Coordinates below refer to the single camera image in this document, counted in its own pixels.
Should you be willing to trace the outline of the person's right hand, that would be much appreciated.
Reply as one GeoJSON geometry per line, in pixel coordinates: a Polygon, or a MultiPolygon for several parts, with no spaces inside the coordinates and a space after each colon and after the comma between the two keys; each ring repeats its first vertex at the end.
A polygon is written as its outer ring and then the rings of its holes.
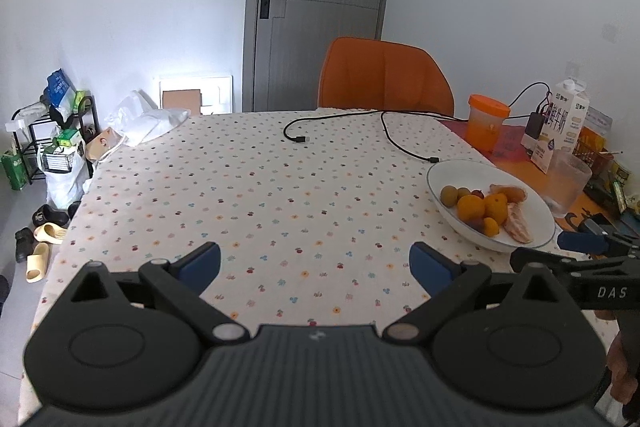
{"type": "Polygon", "coordinates": [[[614,400],[626,405],[638,389],[637,378],[629,370],[622,345],[622,336],[617,333],[608,348],[606,365],[611,372],[611,395],[614,400]]]}

